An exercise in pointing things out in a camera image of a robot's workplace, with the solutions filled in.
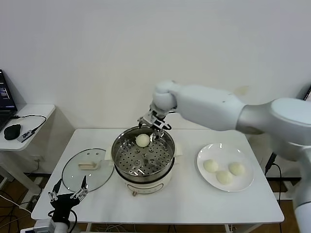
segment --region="white plate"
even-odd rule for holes
[[[216,179],[216,173],[207,172],[203,163],[205,160],[214,159],[218,165],[218,170],[229,171],[229,164],[233,162],[242,163],[245,166],[245,173],[241,176],[233,175],[233,181],[224,185]],[[254,180],[254,171],[250,159],[242,151],[228,144],[214,143],[203,147],[197,157],[199,171],[203,178],[212,186],[227,192],[239,192],[249,187]]]

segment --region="steamed bun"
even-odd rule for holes
[[[203,163],[204,169],[208,172],[215,172],[218,170],[218,163],[213,159],[208,159]]]
[[[233,176],[229,171],[217,171],[217,180],[222,184],[230,184],[232,182]]]
[[[245,167],[241,163],[234,162],[229,164],[229,171],[235,176],[240,176],[245,173]]]
[[[150,137],[146,134],[140,134],[136,137],[136,144],[139,147],[146,147],[150,143]]]

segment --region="laptop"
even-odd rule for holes
[[[0,69],[0,131],[16,112],[17,107],[4,79],[3,71]]]

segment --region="table leg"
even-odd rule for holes
[[[10,175],[6,170],[4,170],[2,167],[0,167],[0,175],[2,177],[6,177],[9,182],[12,182],[14,180],[14,177]]]
[[[38,195],[40,188],[31,179],[29,179],[14,163],[14,161],[3,153],[0,153],[0,167],[10,173],[15,179],[21,182],[33,194]]]
[[[233,233],[250,233],[257,227],[260,227],[262,224],[245,224],[242,226],[239,226],[239,228],[236,231],[233,231]]]
[[[92,223],[89,222],[89,223],[87,224],[87,227],[86,227],[86,232],[91,231],[91,228],[92,228]]]

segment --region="laptop screen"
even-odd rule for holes
[[[0,69],[0,110],[17,110],[1,69]]]

